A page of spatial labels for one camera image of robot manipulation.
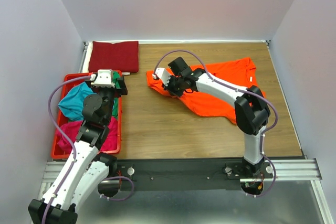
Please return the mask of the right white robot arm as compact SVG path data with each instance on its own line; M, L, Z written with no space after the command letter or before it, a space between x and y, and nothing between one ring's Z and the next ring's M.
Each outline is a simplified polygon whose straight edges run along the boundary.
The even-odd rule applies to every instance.
M263 157L263 131L266 129L270 109L261 90L230 84L210 74L204 68L191 69L182 57L169 63L172 73L156 68L154 76L163 83L169 93L181 97L190 89L218 98L235 110L236 124L244 133L245 150L241 164L242 173L249 178L259 174Z

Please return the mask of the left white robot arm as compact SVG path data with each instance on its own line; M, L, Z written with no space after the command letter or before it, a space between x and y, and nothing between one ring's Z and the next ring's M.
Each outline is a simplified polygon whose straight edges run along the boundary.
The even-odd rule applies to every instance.
M110 132L114 100L128 93L124 78L101 69L76 79L84 80L94 93L83 101L83 122L75 141L69 141L65 165L41 199L28 206L32 223L76 223L77 210L101 182L112 182L112 192L100 197L117 201L122 182L132 181L121 175L116 157L100 150Z

